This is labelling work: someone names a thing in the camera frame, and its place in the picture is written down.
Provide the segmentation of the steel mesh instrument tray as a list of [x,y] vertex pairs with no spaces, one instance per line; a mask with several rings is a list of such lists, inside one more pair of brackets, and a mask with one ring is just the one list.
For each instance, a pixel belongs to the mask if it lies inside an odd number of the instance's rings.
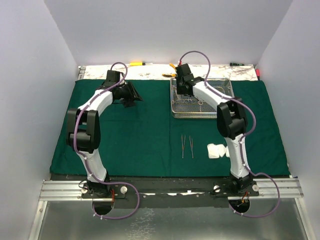
[[[234,91],[232,83],[228,78],[209,78],[207,80],[208,84],[215,88],[215,90],[227,95],[228,97],[234,97]],[[208,103],[204,102],[203,105],[198,105],[198,100],[191,96],[196,102],[195,104],[181,104],[176,102],[176,79],[172,77],[170,79],[170,101],[171,101],[171,113],[176,119],[216,119],[217,112]]]

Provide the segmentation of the dark green surgical cloth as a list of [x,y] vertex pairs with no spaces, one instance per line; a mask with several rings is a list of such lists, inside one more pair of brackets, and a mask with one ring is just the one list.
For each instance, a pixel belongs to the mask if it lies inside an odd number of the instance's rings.
[[[134,80],[143,101],[133,107],[109,106],[100,116],[99,154],[112,176],[223,177],[230,174],[228,157],[209,159],[208,144],[225,144],[215,119],[176,119],[170,106],[168,80]],[[233,81],[235,96],[251,109],[245,139],[254,173],[287,176],[289,168],[279,127],[262,81]],[[182,158],[181,135],[185,135]],[[193,139],[192,158],[189,136]]]

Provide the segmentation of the steel tweezers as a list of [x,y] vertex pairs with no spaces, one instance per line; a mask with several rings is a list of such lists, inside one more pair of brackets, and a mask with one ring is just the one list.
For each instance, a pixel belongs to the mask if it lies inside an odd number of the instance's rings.
[[186,136],[181,135],[181,157],[182,159],[184,158],[184,153],[185,153],[185,142],[186,142]]
[[193,138],[191,136],[189,136],[189,144],[190,144],[191,156],[194,159],[194,145],[193,145]]

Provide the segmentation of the white gauze pad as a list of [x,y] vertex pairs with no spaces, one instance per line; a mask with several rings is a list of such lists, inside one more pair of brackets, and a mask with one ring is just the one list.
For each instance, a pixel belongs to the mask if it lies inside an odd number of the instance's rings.
[[230,158],[230,152],[229,152],[229,147],[228,146],[225,148],[225,156],[227,158]]
[[213,143],[207,145],[207,151],[209,159],[218,159],[220,157],[218,146]]
[[225,147],[223,144],[218,144],[217,145],[217,152],[220,158],[222,158],[226,152],[227,152],[227,147]]

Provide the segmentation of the white gauze pad bottom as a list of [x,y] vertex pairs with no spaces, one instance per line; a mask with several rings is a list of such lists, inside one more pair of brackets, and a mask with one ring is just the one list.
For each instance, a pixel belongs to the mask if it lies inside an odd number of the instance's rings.
[[218,146],[213,143],[207,145],[207,151],[209,159],[218,159],[220,157]]

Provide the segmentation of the steel surgical forceps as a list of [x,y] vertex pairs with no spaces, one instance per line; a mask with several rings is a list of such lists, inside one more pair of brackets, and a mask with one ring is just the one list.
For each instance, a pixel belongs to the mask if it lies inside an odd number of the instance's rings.
[[196,101],[189,95],[180,95],[180,94],[176,94],[175,95],[176,98],[176,102],[179,104],[195,104]]

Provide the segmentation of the steel surgical scissors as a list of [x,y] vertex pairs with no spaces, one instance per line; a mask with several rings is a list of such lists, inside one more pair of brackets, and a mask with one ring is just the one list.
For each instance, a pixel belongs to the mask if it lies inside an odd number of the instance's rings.
[[199,99],[199,100],[197,101],[197,104],[198,104],[199,106],[202,106],[202,105],[204,104],[204,102]]

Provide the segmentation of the white gauze pad top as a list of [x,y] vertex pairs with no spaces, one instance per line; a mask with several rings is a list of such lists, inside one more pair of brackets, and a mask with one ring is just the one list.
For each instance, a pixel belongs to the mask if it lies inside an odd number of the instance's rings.
[[225,148],[225,156],[227,158],[230,158],[230,152],[229,152],[229,147],[228,146]]

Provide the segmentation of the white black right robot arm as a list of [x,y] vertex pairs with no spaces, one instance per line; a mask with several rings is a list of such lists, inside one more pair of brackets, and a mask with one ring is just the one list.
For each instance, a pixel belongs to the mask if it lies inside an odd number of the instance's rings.
[[187,63],[176,68],[176,86],[179,95],[203,100],[216,110],[217,130],[225,138],[230,159],[230,191],[240,196],[253,183],[247,160],[245,134],[248,120],[241,98],[232,98],[209,86],[202,77],[194,77]]

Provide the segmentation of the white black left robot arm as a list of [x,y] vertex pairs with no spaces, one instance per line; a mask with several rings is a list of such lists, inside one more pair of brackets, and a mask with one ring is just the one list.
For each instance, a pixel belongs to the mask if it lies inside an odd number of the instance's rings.
[[67,111],[66,144],[80,157],[87,173],[87,190],[103,198],[111,194],[110,177],[99,153],[101,143],[100,116],[114,101],[133,107],[143,101],[126,74],[108,70],[106,80],[93,96],[78,108]]

